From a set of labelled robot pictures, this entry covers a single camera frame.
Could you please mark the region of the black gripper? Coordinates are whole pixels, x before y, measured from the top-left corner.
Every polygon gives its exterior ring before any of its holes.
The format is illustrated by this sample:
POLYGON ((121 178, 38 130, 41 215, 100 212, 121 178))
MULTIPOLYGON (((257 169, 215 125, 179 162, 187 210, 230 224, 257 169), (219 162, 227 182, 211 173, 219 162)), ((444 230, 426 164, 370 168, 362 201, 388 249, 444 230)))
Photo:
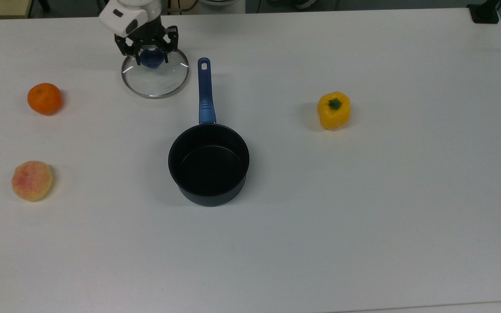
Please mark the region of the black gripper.
POLYGON ((115 43, 124 56, 131 56, 141 65, 140 50, 144 47, 157 47, 163 53, 165 63, 169 63, 169 54, 178 51, 179 33, 177 26, 165 28, 161 16, 139 26, 127 37, 115 35, 115 43))

